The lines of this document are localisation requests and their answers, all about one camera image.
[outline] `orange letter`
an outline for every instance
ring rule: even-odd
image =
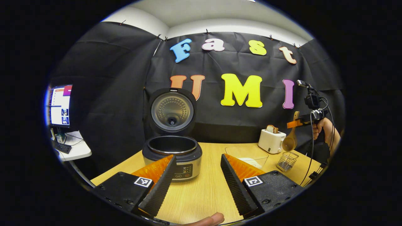
[[[288,50],[285,46],[282,46],[279,48],[283,52],[283,55],[285,56],[285,59],[291,63],[291,64],[296,64],[296,60],[292,58],[290,54],[293,54],[292,51]]]
[[[195,97],[195,100],[198,100],[198,98],[200,97],[200,93],[201,93],[201,82],[202,80],[205,79],[205,76],[200,75],[200,74],[196,74],[190,77],[191,80],[193,80],[193,95]]]
[[[183,81],[186,80],[187,77],[184,75],[175,75],[170,78],[172,84],[170,85],[172,88],[181,88],[183,87]]]

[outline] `white ceiling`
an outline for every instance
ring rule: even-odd
[[[306,40],[313,39],[291,19],[258,0],[256,3],[247,0],[142,0],[129,6],[155,16],[169,27],[206,19],[234,18],[274,25]]]

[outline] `rice cooker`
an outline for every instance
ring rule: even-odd
[[[181,88],[162,88],[150,97],[148,123],[157,136],[148,139],[142,155],[151,164],[169,155],[176,156],[172,181],[189,181],[200,173],[202,150],[188,135],[195,124],[196,100]]]

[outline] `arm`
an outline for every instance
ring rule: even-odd
[[[324,118],[318,124],[313,124],[313,138],[314,138],[314,140],[317,139],[318,134],[321,132],[322,129],[324,129],[324,132],[325,132],[325,143],[327,143],[328,146],[330,146],[331,139],[332,139],[332,133],[333,133],[332,132],[332,122],[329,119]],[[335,132],[334,141],[333,141],[333,144],[332,144],[332,148],[330,150],[331,157],[335,153],[335,150],[336,150],[336,148],[337,148],[337,146],[339,144],[339,141],[340,141],[340,135],[339,135],[339,133],[338,133],[336,128],[334,128],[334,132]]]

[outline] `white wall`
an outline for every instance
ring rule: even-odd
[[[161,39],[164,39],[165,36],[168,38],[173,38],[181,35],[203,33],[206,32],[205,29],[208,29],[210,32],[241,32],[266,37],[272,35],[272,38],[274,39],[284,41],[289,44],[295,43],[296,46],[303,45],[308,42],[308,40],[302,38],[301,36],[283,28],[244,19],[208,19],[189,22],[169,28],[158,18],[134,7],[125,7],[120,9],[103,21],[121,23],[124,20],[125,24],[141,28],[156,36],[161,34]]]
[[[171,27],[168,30],[167,37],[173,38],[181,35],[203,33],[206,32],[205,29],[208,29],[208,32],[241,32],[266,37],[272,35],[272,38],[274,39],[284,41],[289,44],[295,43],[296,46],[303,45],[308,42],[308,40],[283,28],[266,23],[242,19],[209,19],[189,22],[186,24]]]
[[[125,24],[141,28],[156,36],[161,34],[160,37],[163,39],[165,39],[169,30],[169,27],[158,18],[134,7],[124,7],[114,12],[102,22],[106,21],[119,23],[124,21]]]

